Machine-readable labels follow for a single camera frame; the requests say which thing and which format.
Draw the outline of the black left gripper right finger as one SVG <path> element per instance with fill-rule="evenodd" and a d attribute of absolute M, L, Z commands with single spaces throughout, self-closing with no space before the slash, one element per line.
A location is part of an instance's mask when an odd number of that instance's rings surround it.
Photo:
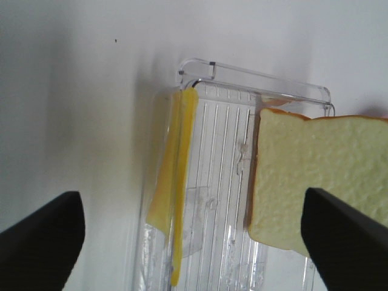
<path fill-rule="evenodd" d="M 301 236 L 328 290 L 387 290 L 387 227 L 329 192 L 309 188 Z"/>

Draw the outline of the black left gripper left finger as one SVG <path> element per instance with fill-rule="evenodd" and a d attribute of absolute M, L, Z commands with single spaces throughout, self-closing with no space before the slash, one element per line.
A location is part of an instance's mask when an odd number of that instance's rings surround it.
<path fill-rule="evenodd" d="M 1 232 L 1 290 L 62 290 L 84 240 L 81 195 L 65 192 Z"/>

